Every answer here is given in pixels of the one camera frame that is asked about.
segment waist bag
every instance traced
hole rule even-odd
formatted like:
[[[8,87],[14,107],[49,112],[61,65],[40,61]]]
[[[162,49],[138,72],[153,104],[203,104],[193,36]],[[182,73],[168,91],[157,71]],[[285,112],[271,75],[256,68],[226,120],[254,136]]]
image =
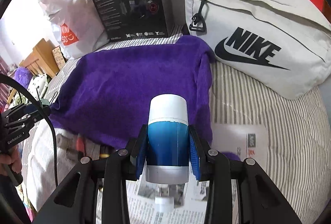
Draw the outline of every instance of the waist bag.
[[[220,62],[296,99],[331,72],[331,26],[309,0],[185,0],[190,34]]]

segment black box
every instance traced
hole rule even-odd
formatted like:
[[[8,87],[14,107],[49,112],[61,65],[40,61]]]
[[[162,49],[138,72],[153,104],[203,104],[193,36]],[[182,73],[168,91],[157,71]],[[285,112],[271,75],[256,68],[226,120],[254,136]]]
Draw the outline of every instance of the black box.
[[[111,41],[169,37],[171,0],[93,0]]]

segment purple towel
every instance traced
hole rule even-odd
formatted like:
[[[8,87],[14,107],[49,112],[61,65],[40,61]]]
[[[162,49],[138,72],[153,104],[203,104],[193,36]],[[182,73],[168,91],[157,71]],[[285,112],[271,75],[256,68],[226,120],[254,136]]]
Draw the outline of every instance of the purple towel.
[[[209,46],[192,36],[90,53],[63,84],[50,119],[56,128],[119,149],[148,123],[152,98],[171,93],[186,99],[189,124],[211,142],[211,58]]]

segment pink curtain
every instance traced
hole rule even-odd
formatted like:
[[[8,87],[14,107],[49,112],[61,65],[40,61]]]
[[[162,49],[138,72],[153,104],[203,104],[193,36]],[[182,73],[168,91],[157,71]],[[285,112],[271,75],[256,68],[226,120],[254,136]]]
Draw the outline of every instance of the pink curtain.
[[[7,75],[8,66],[4,60],[0,57],[0,73]],[[7,99],[9,96],[9,87],[5,84],[0,84],[0,112],[3,112]]]

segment human hand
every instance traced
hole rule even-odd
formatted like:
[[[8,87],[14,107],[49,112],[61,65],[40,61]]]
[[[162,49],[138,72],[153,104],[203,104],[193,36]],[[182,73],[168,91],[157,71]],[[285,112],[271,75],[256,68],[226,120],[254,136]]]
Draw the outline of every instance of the human hand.
[[[12,170],[15,173],[20,173],[22,170],[22,162],[19,156],[19,149],[18,145],[12,148],[10,155],[7,154],[0,154],[0,164],[12,164]],[[0,165],[0,174],[7,176],[7,172],[3,168],[2,165]]]

